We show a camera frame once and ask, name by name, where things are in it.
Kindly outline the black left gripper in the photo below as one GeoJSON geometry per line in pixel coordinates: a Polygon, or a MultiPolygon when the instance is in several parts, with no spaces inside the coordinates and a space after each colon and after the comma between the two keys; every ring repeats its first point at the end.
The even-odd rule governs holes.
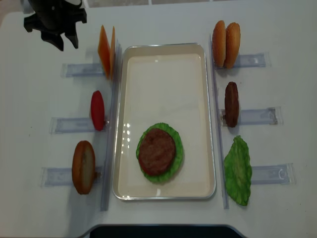
{"type": "Polygon", "coordinates": [[[24,28],[27,32],[38,30],[41,39],[64,50],[62,34],[78,48],[76,23],[87,23],[87,13],[82,7],[82,1],[77,4],[67,0],[30,0],[29,4],[34,14],[24,18],[24,28]]]}

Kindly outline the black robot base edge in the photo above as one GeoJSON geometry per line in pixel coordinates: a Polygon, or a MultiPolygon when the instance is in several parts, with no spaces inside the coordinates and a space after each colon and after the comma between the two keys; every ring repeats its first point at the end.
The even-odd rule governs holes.
{"type": "Polygon", "coordinates": [[[91,238],[244,238],[223,225],[111,225],[93,229],[91,238]]]}

